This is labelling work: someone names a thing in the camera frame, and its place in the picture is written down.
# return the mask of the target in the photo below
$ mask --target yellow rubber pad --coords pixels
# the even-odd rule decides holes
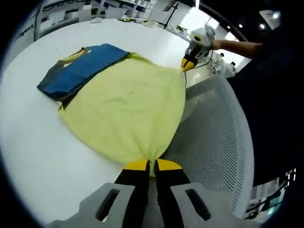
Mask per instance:
[[[185,58],[181,61],[181,67],[183,68],[183,72],[186,72],[188,70],[192,70],[194,68],[194,63],[186,60]]]
[[[176,164],[173,161],[168,161],[164,159],[157,159],[158,168],[160,171],[164,170],[181,170],[182,167],[178,164]]]
[[[128,163],[124,169],[125,170],[142,170],[145,171],[146,170],[146,166],[147,166],[147,159],[140,159],[139,161],[135,161],[135,162],[130,162]]]

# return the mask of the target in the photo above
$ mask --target person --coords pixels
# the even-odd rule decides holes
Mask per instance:
[[[220,72],[221,65],[224,63],[224,60],[222,59],[224,57],[223,53],[216,53],[216,52],[209,52],[207,58],[210,58],[210,64],[208,65],[210,71],[213,74],[216,74]]]
[[[231,69],[232,69],[233,73],[235,73],[236,72],[236,63],[231,62],[230,65],[231,65]]]
[[[296,208],[294,205],[301,208],[303,204],[304,193],[300,186],[303,186],[304,84],[297,62],[302,41],[301,34],[297,36],[291,25],[292,20],[282,20],[262,43],[214,40],[212,47],[251,59],[227,81],[250,129],[255,159],[254,186],[283,176],[294,168],[297,170],[296,180],[287,188],[279,211],[265,227],[282,227],[280,222],[284,223],[284,216],[297,213],[297,209],[292,210]]]

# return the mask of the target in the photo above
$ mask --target black cable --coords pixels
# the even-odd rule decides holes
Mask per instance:
[[[175,10],[177,10],[177,7],[179,6],[178,3],[174,6],[174,4],[175,4],[176,2],[177,2],[177,0],[176,0],[176,1],[170,6],[170,8],[168,9],[168,12],[169,12],[169,11],[171,10],[171,8],[174,7],[172,13],[170,14],[170,16],[169,16],[169,18],[168,18],[168,20],[167,20],[167,22],[166,22],[165,24],[162,23],[162,22],[158,22],[158,21],[156,21],[156,20],[152,20],[152,21],[155,21],[155,22],[159,23],[160,25],[163,25],[163,29],[166,29],[167,26],[168,26],[168,24],[169,24],[169,21],[171,20],[173,14],[174,14],[174,12],[175,12]]]
[[[196,69],[196,68],[203,67],[203,66],[207,65],[207,64],[211,61],[212,55],[213,55],[213,50],[212,50],[212,52],[211,52],[211,57],[210,57],[210,59],[209,59],[209,61],[208,61],[207,63],[205,63],[205,64],[203,64],[203,65],[201,65],[201,66],[197,66],[197,67],[195,67],[195,68],[193,68],[193,69]],[[187,75],[186,75],[186,72],[184,72],[184,73],[185,73],[185,88],[186,88],[186,85],[187,85]]]
[[[205,64],[203,64],[203,65],[201,65],[201,66],[197,66],[197,67],[195,67],[195,68],[193,68],[193,69],[196,69],[196,68],[203,67],[203,66],[207,65],[207,64],[211,61],[212,56],[213,56],[213,50],[212,50],[212,52],[211,52],[211,57],[210,57],[210,59],[209,59],[209,61],[208,61],[207,63],[205,63]]]
[[[187,85],[187,75],[186,75],[186,72],[185,73],[185,88],[186,88],[186,85]]]

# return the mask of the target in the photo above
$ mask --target grey plastic mount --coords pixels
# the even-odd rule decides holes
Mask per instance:
[[[48,228],[121,228],[134,186],[106,183],[93,194],[80,202],[79,211],[65,221],[55,220],[47,225]],[[106,221],[99,221],[96,215],[105,207],[111,191],[119,192]]]
[[[185,228],[257,228],[260,224],[238,219],[231,215],[228,204],[214,192],[204,188],[200,183],[172,186],[171,190],[179,205]],[[211,217],[206,221],[198,215],[187,195],[193,190],[202,199]]]
[[[65,221],[56,220],[47,225],[48,228],[122,228],[134,186],[106,183],[89,197],[81,201],[79,211]],[[105,207],[111,191],[118,192],[106,221],[96,218],[99,210]],[[171,190],[179,205],[185,228],[257,228],[259,224],[250,220],[238,219],[231,215],[228,204],[214,192],[204,188],[200,183],[172,186]],[[196,212],[187,192],[195,191],[205,204],[211,217],[206,221]]]
[[[194,50],[194,48],[197,48],[197,46],[198,45],[196,43],[191,42],[189,44],[189,47],[186,50],[186,54],[191,55],[191,52]],[[210,51],[210,48],[204,47],[204,46],[200,46],[200,50],[199,50],[199,52],[195,56],[197,62],[201,63],[203,61],[203,59],[205,58],[205,55],[207,53],[209,53],[209,51]]]

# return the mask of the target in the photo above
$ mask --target window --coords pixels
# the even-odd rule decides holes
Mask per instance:
[[[210,20],[207,22],[208,25],[213,27],[214,30],[216,30],[219,26],[219,22],[215,20],[214,18],[210,18]]]
[[[229,33],[225,36],[225,39],[226,39],[226,40],[233,40],[233,41],[235,41],[235,40],[236,40],[236,37],[235,37],[231,32],[229,32]]]
[[[193,30],[204,27],[209,19],[210,16],[208,14],[197,8],[192,8],[184,17],[180,26],[187,29],[188,33],[191,33]]]

